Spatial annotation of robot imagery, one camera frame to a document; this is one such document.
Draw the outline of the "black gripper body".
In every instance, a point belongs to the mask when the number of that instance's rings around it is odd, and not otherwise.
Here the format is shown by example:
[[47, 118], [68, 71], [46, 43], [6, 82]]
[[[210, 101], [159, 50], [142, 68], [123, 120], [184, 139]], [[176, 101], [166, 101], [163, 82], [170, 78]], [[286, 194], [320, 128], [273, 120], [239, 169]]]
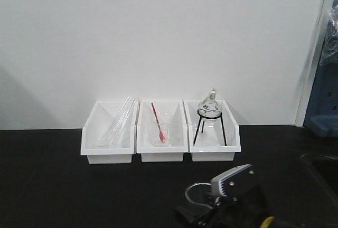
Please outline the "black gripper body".
[[272, 214], [262, 199], [259, 187], [248, 191], [248, 196], [224, 197], [213, 208], [178, 206], [176, 218], [185, 227], [272, 227]]

